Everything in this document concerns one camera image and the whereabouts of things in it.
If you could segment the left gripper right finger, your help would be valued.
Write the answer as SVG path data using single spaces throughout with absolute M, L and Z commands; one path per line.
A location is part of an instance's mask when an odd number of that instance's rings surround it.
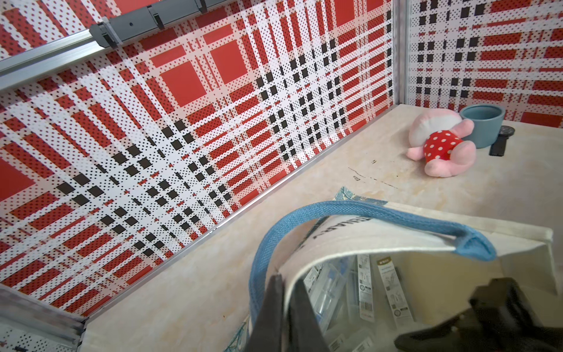
M 330 352 L 303 280 L 296 282 L 290 298 L 288 339 L 291 352 Z

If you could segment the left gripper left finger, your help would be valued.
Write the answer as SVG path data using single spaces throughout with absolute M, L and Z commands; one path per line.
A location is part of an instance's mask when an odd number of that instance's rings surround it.
M 284 282 L 280 274 L 270 278 L 256 325 L 246 344 L 247 352 L 271 352 L 282 349 L 284 321 Z

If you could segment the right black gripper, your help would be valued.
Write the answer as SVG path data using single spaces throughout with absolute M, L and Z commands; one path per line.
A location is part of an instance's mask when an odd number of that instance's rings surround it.
M 401 334 L 399 351 L 561 351 L 562 329 L 547 327 L 512 278 L 476 287 L 470 308 L 429 329 Z

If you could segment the clear compass case red label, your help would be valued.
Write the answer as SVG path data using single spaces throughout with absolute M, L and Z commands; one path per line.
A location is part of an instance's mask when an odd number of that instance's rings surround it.
M 314 265 L 303 280 L 323 334 L 337 309 L 352 263 L 352 257 L 344 257 Z

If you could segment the cream canvas tote bag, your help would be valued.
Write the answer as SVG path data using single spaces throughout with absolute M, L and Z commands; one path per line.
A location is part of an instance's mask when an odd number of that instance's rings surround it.
M 546 227 L 358 196 L 281 218 L 230 351 L 561 351 Z

